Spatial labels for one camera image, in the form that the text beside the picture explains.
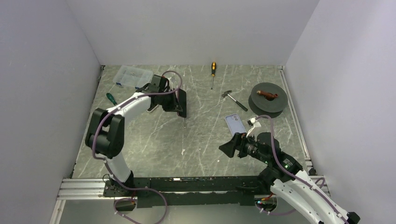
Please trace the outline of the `purple phone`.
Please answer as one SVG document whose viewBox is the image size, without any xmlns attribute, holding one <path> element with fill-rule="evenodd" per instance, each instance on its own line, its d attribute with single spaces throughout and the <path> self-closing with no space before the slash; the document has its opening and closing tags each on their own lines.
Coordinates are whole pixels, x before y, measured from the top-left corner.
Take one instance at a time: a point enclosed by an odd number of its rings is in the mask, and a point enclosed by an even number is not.
<svg viewBox="0 0 396 224">
<path fill-rule="evenodd" d="M 187 118 L 187 95 L 184 90 L 181 89 L 181 100 L 182 100 L 182 106 L 183 106 L 183 114 L 179 117 L 182 118 Z"/>
</svg>

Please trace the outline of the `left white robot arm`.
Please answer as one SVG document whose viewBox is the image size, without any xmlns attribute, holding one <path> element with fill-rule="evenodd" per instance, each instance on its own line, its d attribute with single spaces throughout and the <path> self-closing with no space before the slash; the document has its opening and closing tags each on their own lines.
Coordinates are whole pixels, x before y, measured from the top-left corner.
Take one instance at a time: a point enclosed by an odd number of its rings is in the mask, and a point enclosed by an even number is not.
<svg viewBox="0 0 396 224">
<path fill-rule="evenodd" d="M 85 145 L 97 160 L 102 160 L 110 178 L 116 181 L 116 190 L 122 196 L 134 190 L 134 174 L 127 166 L 122 149 L 125 129 L 134 118 L 148 109 L 161 106 L 165 112 L 176 112 L 179 117 L 187 116 L 187 93 L 179 84 L 171 88 L 165 76 L 153 75 L 151 82 L 137 89 L 125 101 L 108 109 L 93 111 L 85 137 Z"/>
</svg>

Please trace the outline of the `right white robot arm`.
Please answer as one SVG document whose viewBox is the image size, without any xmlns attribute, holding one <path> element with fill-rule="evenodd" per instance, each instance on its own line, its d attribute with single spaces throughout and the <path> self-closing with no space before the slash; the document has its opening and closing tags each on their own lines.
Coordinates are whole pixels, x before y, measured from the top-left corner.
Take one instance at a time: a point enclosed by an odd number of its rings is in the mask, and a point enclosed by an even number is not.
<svg viewBox="0 0 396 224">
<path fill-rule="evenodd" d="M 311 224 L 357 224 L 361 218 L 356 212 L 338 206 L 291 155 L 280 149 L 271 133 L 260 133 L 257 138 L 246 133 L 235 133 L 219 150 L 232 158 L 250 156 L 266 164 L 258 175 L 260 192 L 274 193 L 290 204 Z"/>
</svg>

